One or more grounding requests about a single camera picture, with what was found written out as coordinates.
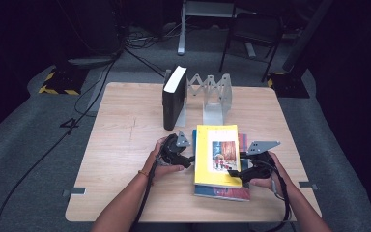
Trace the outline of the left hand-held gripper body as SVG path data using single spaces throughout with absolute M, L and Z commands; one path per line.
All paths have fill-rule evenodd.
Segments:
M 181 155 L 190 145 L 188 139 L 182 131 L 170 134 L 163 142 L 161 156 L 166 163 L 177 165 L 180 161 L 188 161 Z

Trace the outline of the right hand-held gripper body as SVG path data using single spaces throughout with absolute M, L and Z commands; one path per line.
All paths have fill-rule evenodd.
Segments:
M 273 170 L 276 168 L 275 163 L 270 156 L 269 149 L 280 144 L 279 141 L 253 141 L 247 152 L 254 155 L 253 159 L 249 159 L 252 166 L 248 170 L 248 174 L 244 177 L 246 182 L 251 179 L 268 179 Z

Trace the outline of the yellow paperback book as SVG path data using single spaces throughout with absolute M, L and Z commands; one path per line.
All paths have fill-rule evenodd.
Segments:
M 233 188 L 242 186 L 229 171 L 241 170 L 237 125 L 198 125 L 196 129 L 194 183 Z

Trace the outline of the red and blue illustrated book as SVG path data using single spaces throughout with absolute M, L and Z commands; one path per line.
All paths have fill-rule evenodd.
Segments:
M 239 133 L 239 150 L 244 152 L 247 149 L 247 135 Z M 242 170 L 248 168 L 247 159 L 241 159 Z M 224 200 L 233 201 L 249 201 L 250 200 L 250 189 L 249 183 L 244 183 L 240 188 L 225 188 L 225 187 L 210 187 L 195 185 L 194 195 L 202 197 L 210 197 Z

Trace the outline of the black hardcover book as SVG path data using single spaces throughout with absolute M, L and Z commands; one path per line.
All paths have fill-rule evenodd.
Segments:
M 162 89 L 163 127 L 174 129 L 186 97 L 186 68 L 176 66 L 165 79 Z

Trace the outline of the white expandable book rack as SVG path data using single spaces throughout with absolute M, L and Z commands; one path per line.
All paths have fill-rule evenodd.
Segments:
M 172 71 L 173 70 L 167 70 L 165 72 L 164 82 Z M 203 98 L 203 125 L 223 125 L 233 101 L 230 74 L 225 73 L 219 81 L 216 81 L 212 75 L 208 75 L 207 78 L 203 80 L 198 73 L 191 79 L 188 79 L 186 72 L 185 102 L 175 127 L 184 127 L 186 125 L 187 101 L 197 96 Z

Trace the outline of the person's right hand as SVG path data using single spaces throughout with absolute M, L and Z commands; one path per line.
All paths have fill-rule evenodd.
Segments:
M 295 187 L 295 185 L 293 184 L 285 168 L 281 165 L 276 154 L 270 152 L 270 156 L 272 157 L 275 163 L 278 173 L 273 172 L 268 179 L 251 179 L 250 184 L 255 187 L 269 189 L 273 193 L 277 193 L 279 196 L 283 197 L 284 193 L 282 190 L 282 182 L 279 180 L 279 178 L 283 179 L 287 192 L 290 192 Z

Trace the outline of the person's left hand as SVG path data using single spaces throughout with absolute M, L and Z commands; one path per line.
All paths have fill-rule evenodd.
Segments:
M 141 172 L 146 174 L 148 177 L 152 176 L 154 181 L 161 179 L 163 176 L 167 174 L 180 172 L 184 170 L 184 168 L 181 165 L 156 164 L 157 155 L 159 154 L 160 147 L 165 140 L 166 138 L 162 137 L 156 142 L 154 150 L 150 153 L 141 169 Z

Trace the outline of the black stand with striped base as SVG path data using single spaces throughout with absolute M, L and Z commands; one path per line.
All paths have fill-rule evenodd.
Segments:
M 316 44 L 312 42 L 314 34 L 332 2 L 333 0 L 322 1 L 285 61 L 283 65 L 285 72 L 270 72 L 267 75 L 267 85 L 279 98 L 307 99 L 309 97 L 301 78 L 312 61 L 312 53 L 316 50 Z

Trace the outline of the black chair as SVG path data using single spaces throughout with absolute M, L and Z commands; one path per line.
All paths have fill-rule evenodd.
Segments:
M 232 18 L 226 42 L 222 51 L 219 71 L 222 71 L 225 55 L 231 46 L 231 41 L 252 44 L 267 48 L 269 51 L 261 59 L 255 61 L 266 63 L 262 82 L 265 81 L 274 55 L 283 35 L 282 18 L 278 15 L 238 13 Z

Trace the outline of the black yellow striped stand base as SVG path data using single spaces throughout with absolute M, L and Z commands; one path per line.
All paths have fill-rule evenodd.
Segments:
M 53 68 L 43 82 L 39 93 L 80 95 L 88 70 L 58 70 Z

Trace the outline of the white desk frame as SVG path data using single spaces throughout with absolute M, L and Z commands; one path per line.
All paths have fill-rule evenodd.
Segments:
M 231 18 L 232 14 L 232 3 L 183 0 L 181 9 L 181 32 L 177 54 L 182 56 L 186 53 L 186 18 L 188 16 Z

